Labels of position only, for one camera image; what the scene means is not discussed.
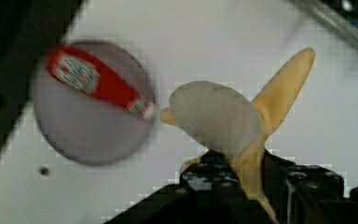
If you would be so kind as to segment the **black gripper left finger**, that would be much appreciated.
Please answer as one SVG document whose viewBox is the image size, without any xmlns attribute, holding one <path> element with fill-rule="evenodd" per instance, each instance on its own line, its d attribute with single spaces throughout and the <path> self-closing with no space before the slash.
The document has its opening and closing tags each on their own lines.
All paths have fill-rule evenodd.
<svg viewBox="0 0 358 224">
<path fill-rule="evenodd" d="M 220 153 L 208 151 L 180 182 L 149 195 L 104 224 L 273 224 L 250 200 Z"/>
</svg>

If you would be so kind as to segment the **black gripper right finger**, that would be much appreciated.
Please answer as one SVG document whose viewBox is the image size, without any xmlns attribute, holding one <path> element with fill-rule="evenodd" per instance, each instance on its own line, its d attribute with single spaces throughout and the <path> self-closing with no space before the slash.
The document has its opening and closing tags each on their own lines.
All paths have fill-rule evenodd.
<svg viewBox="0 0 358 224">
<path fill-rule="evenodd" d="M 341 175 L 265 153 L 263 188 L 280 224 L 358 224 L 358 187 L 344 195 Z"/>
</svg>

